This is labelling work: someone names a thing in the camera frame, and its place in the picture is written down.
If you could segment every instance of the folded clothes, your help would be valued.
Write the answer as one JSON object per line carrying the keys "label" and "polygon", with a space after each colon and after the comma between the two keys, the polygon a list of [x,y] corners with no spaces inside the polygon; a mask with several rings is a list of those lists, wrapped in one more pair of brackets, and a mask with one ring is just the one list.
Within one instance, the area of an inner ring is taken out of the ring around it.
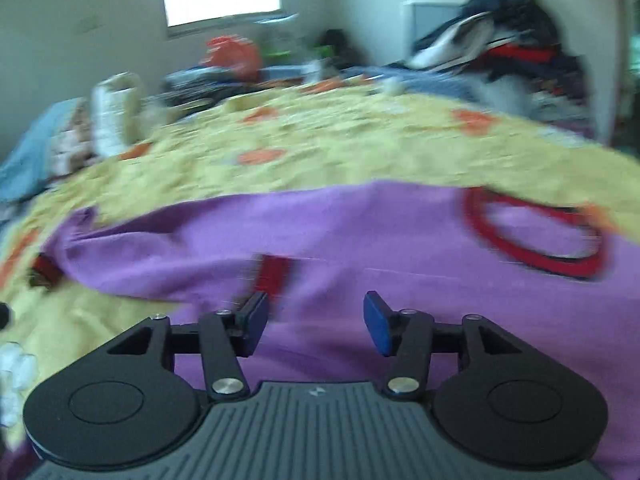
{"label": "folded clothes", "polygon": [[[522,208],[495,212],[513,236],[556,253],[576,250],[567,226]],[[43,247],[73,280],[109,294],[182,303],[172,322],[228,308],[255,253],[295,258],[257,352],[242,368],[260,380],[378,380],[380,358],[362,321],[377,290],[396,310],[443,322],[475,312],[594,383],[609,405],[596,463],[616,480],[640,476],[640,247],[609,236],[607,269],[577,282],[505,262],[462,214],[462,191],[377,182],[185,202],[95,229],[93,208],[73,213]],[[176,372],[202,387],[198,357]],[[436,385],[450,374],[434,360]]]}

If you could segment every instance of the circular disc cover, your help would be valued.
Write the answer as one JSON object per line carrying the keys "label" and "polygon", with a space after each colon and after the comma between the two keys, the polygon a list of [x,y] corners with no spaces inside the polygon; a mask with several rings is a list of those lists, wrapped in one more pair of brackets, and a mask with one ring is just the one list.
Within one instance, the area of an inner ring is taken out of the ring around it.
{"label": "circular disc cover", "polygon": [[42,458],[119,469],[149,462],[193,429],[199,406],[183,379],[160,367],[118,369],[117,356],[111,360],[99,370],[78,361],[27,398],[24,423]]}
{"label": "circular disc cover", "polygon": [[472,455],[529,470],[590,458],[607,425],[606,402],[590,382],[524,354],[472,362],[436,391],[433,414]]}

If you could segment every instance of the headboard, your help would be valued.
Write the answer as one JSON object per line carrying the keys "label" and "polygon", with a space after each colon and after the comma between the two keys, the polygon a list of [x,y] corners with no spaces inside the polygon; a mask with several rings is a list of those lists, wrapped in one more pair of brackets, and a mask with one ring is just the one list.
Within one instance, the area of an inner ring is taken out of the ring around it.
{"label": "headboard", "polygon": [[402,4],[404,56],[413,54],[412,45],[459,13],[462,4],[434,4],[409,0]]}

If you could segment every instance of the pile of clothes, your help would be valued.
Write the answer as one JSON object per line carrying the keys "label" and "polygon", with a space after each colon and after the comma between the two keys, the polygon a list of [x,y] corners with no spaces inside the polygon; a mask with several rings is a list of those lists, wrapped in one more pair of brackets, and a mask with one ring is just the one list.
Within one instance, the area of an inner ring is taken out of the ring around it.
{"label": "pile of clothes", "polygon": [[469,0],[450,22],[414,44],[414,70],[483,72],[526,81],[530,118],[593,137],[587,78],[538,0]]}

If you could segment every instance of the window sill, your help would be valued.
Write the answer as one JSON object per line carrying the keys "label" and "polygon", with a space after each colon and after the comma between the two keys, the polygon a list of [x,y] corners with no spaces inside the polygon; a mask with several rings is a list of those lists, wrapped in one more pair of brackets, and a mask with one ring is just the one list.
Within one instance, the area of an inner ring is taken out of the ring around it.
{"label": "window sill", "polygon": [[206,30],[230,28],[244,23],[255,23],[260,20],[274,20],[286,17],[283,10],[274,10],[273,12],[255,12],[253,14],[237,14],[235,16],[223,16],[222,18],[213,18],[212,20],[201,20],[199,22],[183,23],[167,27],[167,35],[169,38],[180,38],[190,34],[197,34]]}

